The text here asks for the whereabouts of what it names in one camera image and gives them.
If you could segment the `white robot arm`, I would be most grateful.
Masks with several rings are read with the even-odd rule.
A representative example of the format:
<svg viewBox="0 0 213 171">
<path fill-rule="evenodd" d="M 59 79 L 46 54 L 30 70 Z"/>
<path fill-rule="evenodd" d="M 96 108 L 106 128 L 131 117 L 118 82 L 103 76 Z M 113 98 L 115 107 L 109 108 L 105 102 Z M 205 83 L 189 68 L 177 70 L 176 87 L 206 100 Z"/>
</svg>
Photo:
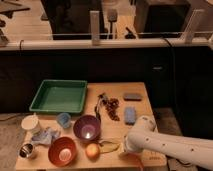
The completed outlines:
<svg viewBox="0 0 213 171">
<path fill-rule="evenodd" d="M 156 151 L 213 171 L 213 140 L 155 132 L 156 122 L 147 115 L 139 117 L 124 138 L 124 150 L 138 153 Z"/>
</svg>

